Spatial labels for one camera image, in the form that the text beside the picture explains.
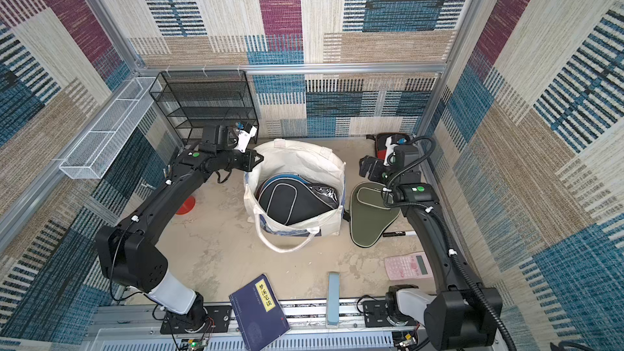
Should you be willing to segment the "olive green paddle cover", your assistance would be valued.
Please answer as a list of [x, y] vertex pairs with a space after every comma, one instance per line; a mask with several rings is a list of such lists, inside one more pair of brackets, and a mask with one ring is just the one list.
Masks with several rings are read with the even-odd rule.
[[370, 248], [380, 240], [386, 229], [399, 217], [398, 208], [384, 205], [384, 186], [362, 182], [352, 191], [350, 198], [350, 235], [360, 248]]

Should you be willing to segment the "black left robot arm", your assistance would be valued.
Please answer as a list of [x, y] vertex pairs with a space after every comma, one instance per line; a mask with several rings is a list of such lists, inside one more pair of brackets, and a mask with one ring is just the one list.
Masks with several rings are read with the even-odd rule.
[[164, 307], [170, 333], [205, 329], [208, 313], [202, 295], [173, 276], [156, 245], [184, 202], [212, 175], [252, 172], [263, 159], [254, 149], [182, 150], [166, 180], [146, 201], [114, 227], [102, 226], [97, 231], [95, 248], [102, 274], [110, 284], [132, 287]]

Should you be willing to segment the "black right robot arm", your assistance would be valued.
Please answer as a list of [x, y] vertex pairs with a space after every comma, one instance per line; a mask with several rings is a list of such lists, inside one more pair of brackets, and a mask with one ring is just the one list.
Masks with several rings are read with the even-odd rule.
[[516, 345], [500, 317], [500, 293], [486, 287], [468, 265], [445, 222], [437, 193], [413, 173], [425, 157], [404, 146], [398, 151], [389, 166], [374, 156], [362, 158], [359, 174], [381, 184], [383, 207], [401, 211], [414, 229], [432, 268], [436, 295], [415, 287], [393, 287], [387, 294], [388, 315], [421, 323], [428, 343], [437, 350], [487, 347], [497, 338], [514, 350]]

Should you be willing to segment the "red black mesh paddle case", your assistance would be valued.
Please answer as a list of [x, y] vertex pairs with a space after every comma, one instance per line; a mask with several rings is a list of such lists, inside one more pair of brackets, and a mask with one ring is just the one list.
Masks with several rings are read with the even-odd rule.
[[375, 156], [377, 159], [385, 159], [387, 149], [391, 145], [402, 145], [409, 141], [410, 136], [406, 133], [379, 133], [367, 134], [367, 140], [374, 141]]

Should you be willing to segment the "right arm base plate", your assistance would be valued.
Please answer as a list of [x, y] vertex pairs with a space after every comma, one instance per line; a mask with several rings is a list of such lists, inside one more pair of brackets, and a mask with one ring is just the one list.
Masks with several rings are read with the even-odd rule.
[[357, 308], [367, 328], [422, 326], [418, 320], [400, 313], [395, 307], [389, 307], [385, 300], [364, 299], [357, 303]]

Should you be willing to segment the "cream canvas tote bag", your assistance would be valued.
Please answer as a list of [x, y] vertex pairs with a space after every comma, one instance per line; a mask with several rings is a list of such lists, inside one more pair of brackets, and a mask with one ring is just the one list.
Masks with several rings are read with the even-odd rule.
[[[275, 139], [254, 148], [264, 156], [252, 172], [244, 175], [244, 204], [258, 237], [276, 253], [300, 250], [314, 237], [338, 235], [345, 207], [345, 163], [330, 148], [301, 141]], [[261, 208], [256, 191], [267, 179], [280, 174], [296, 174], [304, 179], [330, 185], [338, 191], [339, 207], [312, 219], [285, 226], [271, 219]]]

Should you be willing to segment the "black paddle cover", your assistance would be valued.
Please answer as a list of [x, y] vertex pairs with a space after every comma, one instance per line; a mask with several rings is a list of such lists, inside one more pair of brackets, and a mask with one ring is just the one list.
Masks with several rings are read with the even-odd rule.
[[296, 174], [265, 180], [256, 191], [261, 208], [278, 224], [292, 226], [339, 207], [338, 191]]

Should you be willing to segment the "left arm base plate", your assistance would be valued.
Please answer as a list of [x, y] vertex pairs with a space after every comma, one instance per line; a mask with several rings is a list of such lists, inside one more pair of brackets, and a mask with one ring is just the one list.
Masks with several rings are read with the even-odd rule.
[[159, 330], [161, 335], [191, 335], [226, 333], [232, 315], [230, 305], [193, 307], [188, 314], [167, 312]]

